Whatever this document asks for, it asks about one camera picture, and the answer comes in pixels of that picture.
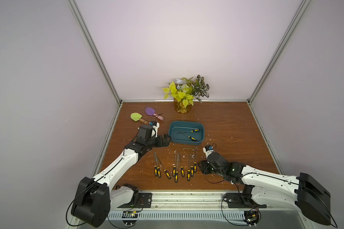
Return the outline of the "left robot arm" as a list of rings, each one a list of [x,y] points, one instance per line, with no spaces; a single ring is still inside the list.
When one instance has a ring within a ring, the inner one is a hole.
[[[103,171],[92,178],[84,177],[78,184],[75,197],[67,209],[67,214],[95,228],[106,220],[109,212],[130,203],[137,188],[124,185],[114,190],[120,178],[153,148],[169,146],[171,137],[167,134],[144,139],[135,137],[122,153]]]

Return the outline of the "teal plastic storage box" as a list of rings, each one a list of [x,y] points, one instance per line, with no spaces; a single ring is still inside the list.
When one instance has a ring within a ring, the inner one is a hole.
[[[169,126],[171,142],[197,146],[204,141],[204,126],[199,122],[173,121]]]

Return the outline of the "green toy shovel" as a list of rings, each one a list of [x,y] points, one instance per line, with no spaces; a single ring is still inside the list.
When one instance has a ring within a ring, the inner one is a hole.
[[[141,122],[141,123],[143,123],[143,124],[146,124],[146,125],[148,125],[149,124],[149,122],[148,121],[146,121],[146,120],[144,120],[143,118],[142,118],[142,115],[140,114],[140,113],[132,113],[131,115],[130,115],[130,117],[131,117],[131,119],[133,120],[133,121],[135,121],[135,122]]]

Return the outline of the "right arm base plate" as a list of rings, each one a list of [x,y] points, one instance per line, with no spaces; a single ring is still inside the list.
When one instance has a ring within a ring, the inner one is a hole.
[[[229,208],[236,209],[266,209],[267,205],[259,205],[252,198],[238,193],[226,193],[223,201],[228,204]]]

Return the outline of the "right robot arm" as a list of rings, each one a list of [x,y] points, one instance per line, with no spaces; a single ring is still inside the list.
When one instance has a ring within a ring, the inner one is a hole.
[[[245,207],[280,207],[300,212],[307,219],[337,228],[331,214],[331,194],[315,178],[275,174],[239,162],[229,162],[208,145],[198,166],[204,175],[216,174],[233,185],[244,185],[237,201]]]

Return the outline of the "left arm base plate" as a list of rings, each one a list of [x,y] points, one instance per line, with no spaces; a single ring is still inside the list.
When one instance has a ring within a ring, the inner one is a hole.
[[[152,205],[153,194],[150,192],[138,192],[134,194],[129,203],[120,205],[118,208],[150,208]]]

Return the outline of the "purple toy shovel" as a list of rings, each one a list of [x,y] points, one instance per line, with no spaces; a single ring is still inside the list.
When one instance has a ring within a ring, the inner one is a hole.
[[[144,111],[149,116],[153,116],[153,117],[155,117],[161,121],[164,120],[164,118],[161,116],[161,114],[156,113],[155,109],[153,109],[152,107],[145,107]]]

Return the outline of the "right controller board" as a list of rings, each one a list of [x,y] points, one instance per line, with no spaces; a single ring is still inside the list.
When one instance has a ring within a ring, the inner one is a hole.
[[[261,213],[257,209],[253,209],[250,211],[244,211],[244,222],[249,227],[256,227],[261,219]]]

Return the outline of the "controller board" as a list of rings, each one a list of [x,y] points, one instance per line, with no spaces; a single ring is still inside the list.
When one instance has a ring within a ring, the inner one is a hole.
[[[121,220],[126,228],[133,227],[138,221],[138,211],[124,211],[121,216]]]
[[[244,211],[244,222],[249,227],[256,227],[261,219],[261,213],[257,209],[253,209],[250,211]]]

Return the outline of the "left controller board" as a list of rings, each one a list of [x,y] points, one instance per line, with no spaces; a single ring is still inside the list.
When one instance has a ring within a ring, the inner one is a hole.
[[[124,211],[121,216],[121,220],[126,228],[133,227],[138,221],[138,211]]]

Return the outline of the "aluminium front rail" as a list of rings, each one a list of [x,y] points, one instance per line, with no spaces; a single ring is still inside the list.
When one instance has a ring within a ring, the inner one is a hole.
[[[78,192],[69,205],[70,208],[75,207],[95,207],[96,210],[105,210],[106,213],[118,208],[120,205],[129,203],[134,194],[138,190],[133,190],[129,187],[122,186],[120,189],[111,191],[81,191]],[[162,205],[212,205],[213,202],[223,200],[226,193],[219,192],[186,192],[168,190],[162,192],[155,192],[153,194],[152,206],[157,206],[158,203]],[[297,210],[301,212],[298,204],[293,199],[286,196],[279,196],[274,192],[265,191],[258,193],[255,196],[251,194],[240,193],[244,196],[252,198],[259,205],[266,204],[267,207],[277,207],[284,209]]]

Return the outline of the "amber vase with plants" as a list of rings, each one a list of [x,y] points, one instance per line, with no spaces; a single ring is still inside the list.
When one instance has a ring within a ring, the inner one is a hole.
[[[202,102],[202,98],[208,98],[210,89],[204,77],[198,75],[191,78],[178,78],[162,88],[164,99],[174,100],[175,111],[180,114],[187,114],[191,111],[195,101]]]

